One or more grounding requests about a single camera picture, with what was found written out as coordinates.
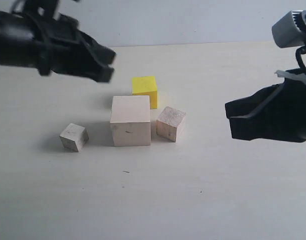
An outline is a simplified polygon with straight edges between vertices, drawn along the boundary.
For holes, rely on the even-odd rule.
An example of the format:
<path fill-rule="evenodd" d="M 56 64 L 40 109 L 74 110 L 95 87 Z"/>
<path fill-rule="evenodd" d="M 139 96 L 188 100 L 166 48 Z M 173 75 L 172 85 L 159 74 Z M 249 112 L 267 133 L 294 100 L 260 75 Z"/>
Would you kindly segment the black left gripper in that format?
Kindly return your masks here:
<path fill-rule="evenodd" d="M 109 83 L 116 52 L 100 45 L 79 30 L 79 21 L 60 14 L 54 18 L 57 0 L 26 0 L 20 15 L 29 20 L 38 39 L 37 70 L 41 76 L 52 72 L 89 77 L 97 83 Z M 98 59 L 106 65 L 98 65 Z"/>

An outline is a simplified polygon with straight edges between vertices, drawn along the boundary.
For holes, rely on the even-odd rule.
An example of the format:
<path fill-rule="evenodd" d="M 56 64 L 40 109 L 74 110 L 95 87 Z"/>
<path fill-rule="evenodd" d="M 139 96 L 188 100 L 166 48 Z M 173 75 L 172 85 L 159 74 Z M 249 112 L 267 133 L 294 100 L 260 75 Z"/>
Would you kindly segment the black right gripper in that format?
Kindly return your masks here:
<path fill-rule="evenodd" d="M 301 69 L 286 72 L 305 74 Z M 300 81 L 283 79 L 282 83 L 225 104 L 233 139 L 268 139 L 293 143 L 306 141 L 306 85 Z"/>

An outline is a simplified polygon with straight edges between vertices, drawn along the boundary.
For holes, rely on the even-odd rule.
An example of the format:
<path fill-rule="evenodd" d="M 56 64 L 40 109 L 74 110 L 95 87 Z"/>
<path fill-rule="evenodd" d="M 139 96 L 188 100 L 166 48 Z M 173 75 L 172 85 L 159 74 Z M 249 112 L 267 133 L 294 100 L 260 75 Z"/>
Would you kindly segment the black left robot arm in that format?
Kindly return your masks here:
<path fill-rule="evenodd" d="M 0 10 L 0 66 L 36 69 L 108 83 L 116 53 L 79 29 L 79 21 L 59 14 L 59 1 L 16 0 L 10 11 Z"/>

